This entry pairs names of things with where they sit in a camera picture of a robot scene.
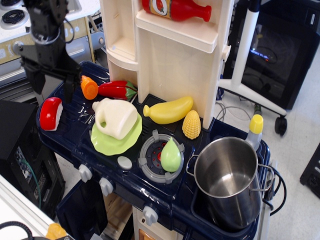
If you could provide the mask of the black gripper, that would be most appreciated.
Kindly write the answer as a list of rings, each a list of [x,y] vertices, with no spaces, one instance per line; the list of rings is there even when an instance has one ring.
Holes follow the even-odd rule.
[[[47,45],[21,45],[18,48],[21,65],[33,90],[41,94],[46,83],[45,75],[64,81],[64,100],[72,102],[73,94],[81,84],[81,67],[66,51],[60,40]]]

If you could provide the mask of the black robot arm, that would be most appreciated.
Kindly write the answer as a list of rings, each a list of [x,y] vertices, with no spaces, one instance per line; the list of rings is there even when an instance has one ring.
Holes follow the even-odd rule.
[[[19,47],[21,66],[33,90],[41,94],[45,76],[63,81],[64,101],[70,103],[81,83],[81,66],[66,51],[64,21],[69,13],[67,0],[25,0],[34,45]]]

